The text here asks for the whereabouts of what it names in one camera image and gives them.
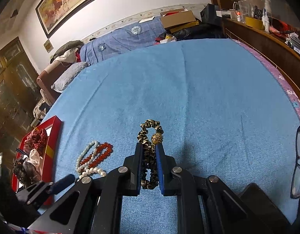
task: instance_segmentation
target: circular emblem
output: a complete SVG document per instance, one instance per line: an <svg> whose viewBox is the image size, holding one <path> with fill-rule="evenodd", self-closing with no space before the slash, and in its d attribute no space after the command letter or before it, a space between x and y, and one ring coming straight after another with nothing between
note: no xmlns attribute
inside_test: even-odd
<svg viewBox="0 0 300 234"><path fill-rule="evenodd" d="M103 44L100 44L99 47L98 47L98 50L100 52L103 52L104 50L106 49L106 45L103 43Z"/></svg>
<svg viewBox="0 0 300 234"><path fill-rule="evenodd" d="M140 32L141 32L141 27L140 26L134 26L132 28L132 34L137 35Z"/></svg>

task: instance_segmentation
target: door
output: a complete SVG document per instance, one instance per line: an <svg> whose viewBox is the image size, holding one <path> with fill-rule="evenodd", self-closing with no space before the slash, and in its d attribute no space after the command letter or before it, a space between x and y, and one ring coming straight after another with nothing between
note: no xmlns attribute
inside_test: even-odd
<svg viewBox="0 0 300 234"><path fill-rule="evenodd" d="M0 152L10 169L15 149L32 130L33 109L41 99L36 78L18 38L0 51Z"/></svg>

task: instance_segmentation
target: smartphone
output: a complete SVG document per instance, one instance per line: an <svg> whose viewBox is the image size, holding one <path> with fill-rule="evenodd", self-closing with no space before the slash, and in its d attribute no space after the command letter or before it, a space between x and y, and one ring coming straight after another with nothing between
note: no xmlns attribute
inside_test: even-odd
<svg viewBox="0 0 300 234"><path fill-rule="evenodd" d="M239 197L274 233L287 233L289 221L257 184L249 184Z"/></svg>

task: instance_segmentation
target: eyeglasses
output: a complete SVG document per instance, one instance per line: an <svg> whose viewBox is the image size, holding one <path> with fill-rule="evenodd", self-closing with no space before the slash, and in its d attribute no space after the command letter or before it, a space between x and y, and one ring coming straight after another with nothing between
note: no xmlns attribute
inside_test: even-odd
<svg viewBox="0 0 300 234"><path fill-rule="evenodd" d="M296 163L292 179L292 187L290 190L290 196L293 199L300 197L300 126L296 133Z"/></svg>

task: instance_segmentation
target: white pearl bracelet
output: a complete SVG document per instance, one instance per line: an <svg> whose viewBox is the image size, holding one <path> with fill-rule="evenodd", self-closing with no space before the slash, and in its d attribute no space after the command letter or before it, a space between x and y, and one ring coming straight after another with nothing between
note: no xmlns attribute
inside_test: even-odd
<svg viewBox="0 0 300 234"><path fill-rule="evenodd" d="M92 141L90 142L86 148L83 150L83 152L79 155L79 157L77 158L76 160L76 168L75 168L75 171L78 172L79 174L81 174L79 176L79 179L81 179L82 177L84 176L89 176L93 173L98 173L100 174L101 177L104 177L107 175L107 173L102 170L101 168L88 168L88 165L90 165L94 159L95 159L95 156L97 154L97 147L100 145L100 143L98 141ZM82 160L82 158L84 157L84 155L90 150L90 148L94 146L94 150L93 150L93 154L92 154L92 157L90 158L90 160L88 162L86 162L85 164L83 165L80 165L80 162Z"/></svg>

